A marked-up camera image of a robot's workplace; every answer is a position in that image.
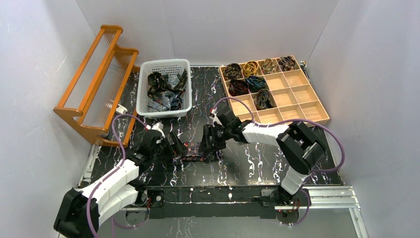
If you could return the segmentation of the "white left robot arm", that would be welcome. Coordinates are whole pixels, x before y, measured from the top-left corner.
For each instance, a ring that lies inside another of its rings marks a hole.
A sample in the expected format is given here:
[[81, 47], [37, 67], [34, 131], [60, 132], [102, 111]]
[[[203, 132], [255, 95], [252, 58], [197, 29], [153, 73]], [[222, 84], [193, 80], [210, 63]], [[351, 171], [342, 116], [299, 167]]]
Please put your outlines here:
[[141, 200], [138, 177], [149, 167], [172, 162], [187, 152], [187, 143], [174, 132], [166, 137], [152, 128], [125, 157], [96, 182], [63, 197], [53, 228], [67, 238], [95, 238], [99, 227], [121, 208]]

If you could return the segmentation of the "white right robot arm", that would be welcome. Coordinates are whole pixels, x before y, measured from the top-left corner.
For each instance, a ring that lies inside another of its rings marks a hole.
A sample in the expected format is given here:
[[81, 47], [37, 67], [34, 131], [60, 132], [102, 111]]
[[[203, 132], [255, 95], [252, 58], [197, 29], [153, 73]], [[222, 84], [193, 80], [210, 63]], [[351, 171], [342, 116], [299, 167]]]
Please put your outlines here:
[[224, 149], [226, 141], [262, 143], [278, 147], [289, 164], [285, 178], [276, 192], [259, 197], [261, 201], [290, 204], [325, 154], [325, 146], [303, 121], [289, 125], [268, 126], [240, 120], [231, 111], [212, 117], [204, 125], [199, 151], [204, 154]]

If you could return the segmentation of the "dark paisley red-dotted tie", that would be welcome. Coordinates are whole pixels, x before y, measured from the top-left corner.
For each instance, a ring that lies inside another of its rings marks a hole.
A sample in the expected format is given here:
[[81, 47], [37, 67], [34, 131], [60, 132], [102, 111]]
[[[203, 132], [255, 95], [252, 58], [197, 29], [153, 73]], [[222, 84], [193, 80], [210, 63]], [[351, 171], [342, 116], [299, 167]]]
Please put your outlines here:
[[186, 147], [186, 150], [183, 153], [181, 160], [199, 162], [204, 161], [206, 159], [205, 152], [200, 150], [200, 142], [185, 142], [184, 146]]

